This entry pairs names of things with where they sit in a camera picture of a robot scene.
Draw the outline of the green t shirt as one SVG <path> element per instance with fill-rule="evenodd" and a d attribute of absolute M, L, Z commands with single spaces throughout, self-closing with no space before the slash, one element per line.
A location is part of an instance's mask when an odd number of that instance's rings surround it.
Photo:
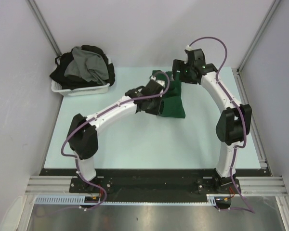
<path fill-rule="evenodd" d="M 171 71 L 166 72 L 171 79 Z M 155 108 L 150 111 L 150 114 L 162 117 L 185 118 L 185 111 L 181 99 L 182 83 L 180 80 L 170 81 L 170 86 L 166 94 L 161 98 L 161 101 Z"/>

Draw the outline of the black t shirt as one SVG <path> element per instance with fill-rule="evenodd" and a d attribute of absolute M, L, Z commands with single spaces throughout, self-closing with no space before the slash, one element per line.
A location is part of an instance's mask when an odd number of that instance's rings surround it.
<path fill-rule="evenodd" d="M 106 85 L 107 83 L 112 86 L 115 83 L 115 69 L 114 65 L 110 62 L 110 59 L 107 57 L 107 55 L 104 53 L 104 51 L 96 46 L 90 46 L 90 45 L 82 45 L 80 46 L 83 50 L 86 51 L 92 51 L 95 53 L 98 53 L 102 56 L 104 59 L 108 73 L 109 73 L 109 79 L 105 81 L 103 85 Z M 71 76 L 71 77 L 65 77 L 65 70 L 67 66 L 72 62 L 73 60 L 72 56 L 72 50 L 70 52 L 64 53 L 61 56 L 58 56 L 55 58 L 55 63 L 57 65 L 56 69 L 50 74 L 50 78 L 54 80 L 55 82 L 59 83 L 63 89 L 78 89 L 78 88 L 87 88 L 87 87 L 97 87 L 97 86 L 103 86 L 100 83 L 97 82 L 86 82 L 85 80 Z"/>

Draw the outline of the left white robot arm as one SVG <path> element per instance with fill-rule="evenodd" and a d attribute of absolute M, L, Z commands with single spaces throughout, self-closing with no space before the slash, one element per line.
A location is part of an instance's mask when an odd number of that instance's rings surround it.
<path fill-rule="evenodd" d="M 102 111 L 73 117 L 65 143 L 73 150 L 80 187 L 90 193 L 96 189 L 94 155 L 98 151 L 98 136 L 108 126 L 138 112 L 158 115 L 163 94 L 169 89 L 168 80 L 151 77 L 146 86 L 127 91 L 117 102 Z"/>

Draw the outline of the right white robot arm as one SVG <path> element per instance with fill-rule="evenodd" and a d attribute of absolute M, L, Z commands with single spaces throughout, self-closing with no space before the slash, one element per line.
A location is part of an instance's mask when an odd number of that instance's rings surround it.
<path fill-rule="evenodd" d="M 185 53 L 185 61 L 173 61 L 172 76 L 184 83 L 201 85 L 221 113 L 215 129 L 221 149 L 212 186 L 216 192 L 224 193 L 235 179 L 236 153 L 239 146 L 246 143 L 250 132 L 252 108 L 249 104 L 242 104 L 230 93 L 219 78 L 215 65 L 206 63 L 202 49 L 194 50 L 187 46 Z"/>

